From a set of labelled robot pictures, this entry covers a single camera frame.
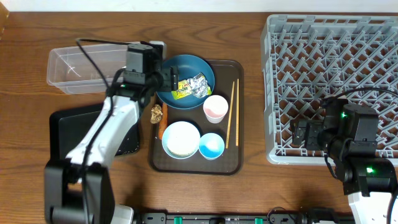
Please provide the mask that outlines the yellow foil snack wrapper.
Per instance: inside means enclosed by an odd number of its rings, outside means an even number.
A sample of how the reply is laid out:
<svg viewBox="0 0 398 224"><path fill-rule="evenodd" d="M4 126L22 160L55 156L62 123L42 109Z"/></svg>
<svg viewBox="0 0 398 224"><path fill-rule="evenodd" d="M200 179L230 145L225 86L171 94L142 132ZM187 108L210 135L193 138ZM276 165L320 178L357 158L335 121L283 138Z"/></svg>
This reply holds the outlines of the yellow foil snack wrapper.
<svg viewBox="0 0 398 224"><path fill-rule="evenodd" d="M188 78L178 82L178 89L171 92L173 99L179 100L193 95L195 98L204 98L211 95L212 91L203 73L199 73L193 78Z"/></svg>

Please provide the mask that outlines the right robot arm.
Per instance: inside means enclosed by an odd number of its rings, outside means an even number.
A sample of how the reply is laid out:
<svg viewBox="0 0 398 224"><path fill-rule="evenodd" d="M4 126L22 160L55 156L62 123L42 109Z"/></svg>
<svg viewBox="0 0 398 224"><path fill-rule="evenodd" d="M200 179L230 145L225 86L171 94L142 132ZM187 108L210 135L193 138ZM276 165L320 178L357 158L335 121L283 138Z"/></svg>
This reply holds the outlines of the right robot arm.
<svg viewBox="0 0 398 224"><path fill-rule="evenodd" d="M322 120L290 122L293 145L325 153L328 170L343 184L356 223L395 223L397 174L389 159L376 157L377 111L344 98L327 98L324 109Z"/></svg>

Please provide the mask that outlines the pink plastic cup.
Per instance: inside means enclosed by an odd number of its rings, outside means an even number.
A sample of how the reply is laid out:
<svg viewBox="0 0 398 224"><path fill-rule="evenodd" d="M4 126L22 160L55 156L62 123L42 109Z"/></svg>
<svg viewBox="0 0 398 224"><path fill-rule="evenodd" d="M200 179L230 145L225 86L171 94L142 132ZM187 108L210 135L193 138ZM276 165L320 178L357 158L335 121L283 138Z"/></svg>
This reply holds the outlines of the pink plastic cup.
<svg viewBox="0 0 398 224"><path fill-rule="evenodd" d="M220 95L209 96L203 104L203 110L210 123L220 123L229 109L227 100Z"/></svg>

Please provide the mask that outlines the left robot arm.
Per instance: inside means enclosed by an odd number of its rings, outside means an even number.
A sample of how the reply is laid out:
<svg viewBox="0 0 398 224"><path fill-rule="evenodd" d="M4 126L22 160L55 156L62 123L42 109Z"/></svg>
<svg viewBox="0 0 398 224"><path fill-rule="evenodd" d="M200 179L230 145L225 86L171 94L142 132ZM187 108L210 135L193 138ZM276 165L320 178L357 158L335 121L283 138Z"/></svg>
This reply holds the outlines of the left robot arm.
<svg viewBox="0 0 398 224"><path fill-rule="evenodd" d="M47 223L132 223L134 210L117 205L109 167L131 128L158 91L177 89L178 70L162 66L162 41L126 42L126 65L105 82L102 110L80 143L44 169Z"/></svg>

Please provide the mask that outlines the light blue rice bowl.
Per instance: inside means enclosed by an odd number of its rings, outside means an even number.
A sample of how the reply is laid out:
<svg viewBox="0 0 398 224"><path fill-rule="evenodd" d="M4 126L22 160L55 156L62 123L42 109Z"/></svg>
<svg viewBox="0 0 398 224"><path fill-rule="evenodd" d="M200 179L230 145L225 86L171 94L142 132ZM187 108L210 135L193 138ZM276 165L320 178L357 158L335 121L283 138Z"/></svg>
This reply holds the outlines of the light blue rice bowl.
<svg viewBox="0 0 398 224"><path fill-rule="evenodd" d="M166 128L161 142L163 150L171 158L187 159L197 152L200 138L200 132L195 125L177 121Z"/></svg>

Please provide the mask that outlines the dark blue plate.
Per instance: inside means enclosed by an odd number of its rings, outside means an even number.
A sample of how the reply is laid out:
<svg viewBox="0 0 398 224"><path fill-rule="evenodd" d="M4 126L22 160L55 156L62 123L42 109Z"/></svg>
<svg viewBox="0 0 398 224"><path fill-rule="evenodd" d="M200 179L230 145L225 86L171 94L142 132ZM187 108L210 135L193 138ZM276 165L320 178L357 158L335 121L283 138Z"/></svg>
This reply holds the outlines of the dark blue plate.
<svg viewBox="0 0 398 224"><path fill-rule="evenodd" d="M188 78L193 78L195 75L199 73L204 74L210 90L213 91L215 87L215 74L212 70L210 64L195 55L176 55L168 60L166 60L163 64L163 68L170 68L171 66L176 66L178 68L178 80L186 80ZM203 98L197 98L193 95L186 96L182 99L175 100L171 94L171 92L157 92L157 96L163 103L166 103L169 107L180 109L180 110L189 110L192 108L196 108L204 103L204 101L208 98L208 96L204 96Z"/></svg>

